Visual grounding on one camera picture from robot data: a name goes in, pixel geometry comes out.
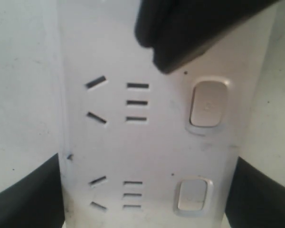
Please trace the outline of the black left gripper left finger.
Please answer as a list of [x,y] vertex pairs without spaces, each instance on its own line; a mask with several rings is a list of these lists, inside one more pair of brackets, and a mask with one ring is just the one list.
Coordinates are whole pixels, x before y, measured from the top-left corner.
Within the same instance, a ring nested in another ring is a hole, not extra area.
[[60,228],[64,222],[57,154],[0,192],[0,228]]

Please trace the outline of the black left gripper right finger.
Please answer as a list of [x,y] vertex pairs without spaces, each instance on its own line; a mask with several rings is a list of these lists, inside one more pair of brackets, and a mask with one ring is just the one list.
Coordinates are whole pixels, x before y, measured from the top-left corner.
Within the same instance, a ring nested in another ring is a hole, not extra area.
[[285,187],[239,157],[225,214],[232,228],[285,228]]

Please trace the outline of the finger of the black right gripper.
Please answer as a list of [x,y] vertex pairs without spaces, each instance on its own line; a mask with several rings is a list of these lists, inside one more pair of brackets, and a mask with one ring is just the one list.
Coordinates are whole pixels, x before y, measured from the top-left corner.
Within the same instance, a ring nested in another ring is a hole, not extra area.
[[142,0],[135,36],[153,49],[153,63],[169,74],[203,55],[240,23],[275,0]]

